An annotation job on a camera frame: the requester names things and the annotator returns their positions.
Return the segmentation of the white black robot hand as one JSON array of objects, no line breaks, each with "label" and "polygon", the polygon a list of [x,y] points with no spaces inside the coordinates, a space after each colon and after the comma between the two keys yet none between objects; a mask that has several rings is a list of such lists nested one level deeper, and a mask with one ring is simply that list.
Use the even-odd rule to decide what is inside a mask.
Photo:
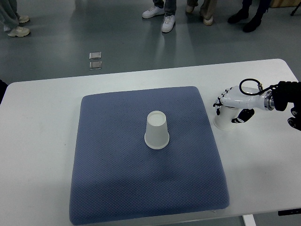
[{"label": "white black robot hand", "polygon": [[241,112],[237,117],[231,118],[231,123],[245,123],[254,115],[254,108],[266,111],[274,109],[272,92],[258,90],[255,88],[234,86],[225,89],[224,92],[216,99],[213,107],[215,107],[216,115],[222,115],[222,107]]}]

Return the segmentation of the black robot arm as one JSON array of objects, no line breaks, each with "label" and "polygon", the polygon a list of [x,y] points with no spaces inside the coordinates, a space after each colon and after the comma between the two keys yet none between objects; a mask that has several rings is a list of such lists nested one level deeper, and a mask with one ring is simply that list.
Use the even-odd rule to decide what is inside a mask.
[{"label": "black robot arm", "polygon": [[301,83],[280,81],[270,86],[270,106],[277,111],[284,111],[288,103],[293,103],[292,117],[287,120],[288,124],[297,130],[301,130]]}]

